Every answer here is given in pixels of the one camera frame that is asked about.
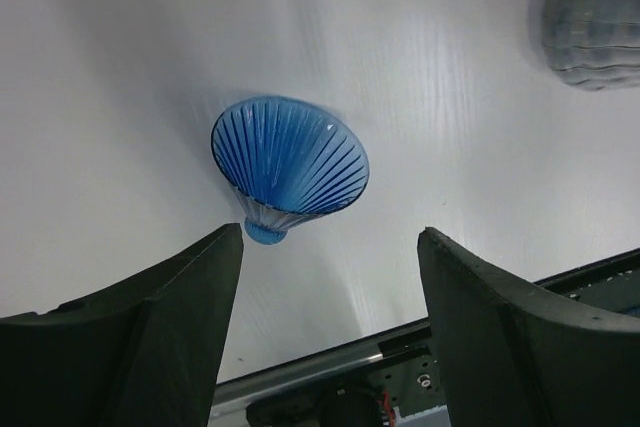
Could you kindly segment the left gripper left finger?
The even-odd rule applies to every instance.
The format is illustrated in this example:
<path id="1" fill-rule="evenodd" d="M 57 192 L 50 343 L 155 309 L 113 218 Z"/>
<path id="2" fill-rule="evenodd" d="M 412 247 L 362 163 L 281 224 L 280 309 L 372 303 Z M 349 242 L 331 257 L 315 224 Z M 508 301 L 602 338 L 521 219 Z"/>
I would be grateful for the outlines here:
<path id="1" fill-rule="evenodd" d="M 1 321 L 5 426 L 204 426 L 243 257 L 226 224 L 44 314 Z"/>

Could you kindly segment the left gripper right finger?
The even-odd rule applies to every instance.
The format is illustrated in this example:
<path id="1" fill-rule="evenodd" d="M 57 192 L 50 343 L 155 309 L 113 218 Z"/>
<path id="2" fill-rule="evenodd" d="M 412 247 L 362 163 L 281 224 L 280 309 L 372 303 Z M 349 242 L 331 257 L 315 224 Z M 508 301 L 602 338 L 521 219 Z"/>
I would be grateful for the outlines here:
<path id="1" fill-rule="evenodd" d="M 420 276 L 454 426 L 635 426 L 639 254 L 532 283 L 435 228 Z"/>

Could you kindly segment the blue glass dripper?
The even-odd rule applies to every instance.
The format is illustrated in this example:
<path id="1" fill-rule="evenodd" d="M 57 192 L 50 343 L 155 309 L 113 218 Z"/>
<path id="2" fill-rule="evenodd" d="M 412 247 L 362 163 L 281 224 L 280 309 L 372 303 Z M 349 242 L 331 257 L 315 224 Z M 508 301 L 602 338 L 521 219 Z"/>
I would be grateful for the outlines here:
<path id="1" fill-rule="evenodd" d="M 358 137 L 328 111 L 293 98 L 253 97 L 227 107 L 210 144 L 244 211 L 245 232 L 263 245 L 349 207 L 369 182 Z"/>

